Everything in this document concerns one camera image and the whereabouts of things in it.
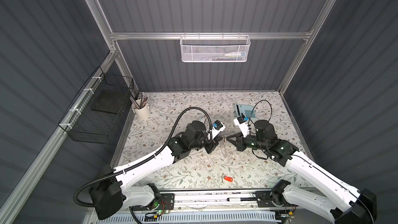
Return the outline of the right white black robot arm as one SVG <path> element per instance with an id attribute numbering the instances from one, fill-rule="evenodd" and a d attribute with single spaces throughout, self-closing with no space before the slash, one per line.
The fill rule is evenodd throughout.
<path id="1" fill-rule="evenodd" d="M 248 118 L 238 117 L 233 122 L 240 133 L 228 136 L 227 140 L 238 151 L 247 148 L 263 151 L 268 158 L 303 177 L 323 194 L 319 196 L 281 179 L 270 193 L 275 206 L 297 205 L 333 224 L 373 224 L 377 220 L 377 198 L 373 192 L 359 190 L 329 173 L 295 145 L 278 138 L 269 121 L 256 121 L 255 135 L 250 134 Z"/>

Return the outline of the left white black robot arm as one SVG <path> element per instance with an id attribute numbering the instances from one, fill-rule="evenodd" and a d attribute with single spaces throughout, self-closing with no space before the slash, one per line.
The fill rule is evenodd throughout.
<path id="1" fill-rule="evenodd" d="M 141 187 L 136 187 L 135 183 L 184 159 L 192 150 L 204 148 L 207 153 L 212 153 L 219 143 L 217 135 L 225 128 L 225 125 L 217 120 L 211 124 L 210 130 L 207 130 L 204 123 L 195 120 L 187 125 L 185 131 L 172 137 L 165 148 L 159 148 L 124 166 L 105 167 L 99 171 L 99 177 L 112 174 L 115 174 L 115 177 L 95 183 L 89 188 L 98 219 L 107 219 L 123 207 L 157 209 L 163 200 L 159 189 L 153 183 Z"/>

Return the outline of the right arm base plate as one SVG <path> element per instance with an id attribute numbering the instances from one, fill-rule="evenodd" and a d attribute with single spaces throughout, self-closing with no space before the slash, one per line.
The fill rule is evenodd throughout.
<path id="1" fill-rule="evenodd" d="M 269 190 L 259 190 L 254 192 L 254 198 L 259 208 L 278 207 L 273 201 L 272 192 Z"/>

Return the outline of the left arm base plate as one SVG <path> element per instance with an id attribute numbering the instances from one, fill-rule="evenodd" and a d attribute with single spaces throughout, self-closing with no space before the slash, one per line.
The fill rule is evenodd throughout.
<path id="1" fill-rule="evenodd" d="M 133 206 L 133 211 L 170 211 L 174 209 L 175 194 L 164 194 L 155 197 L 147 206 Z"/>

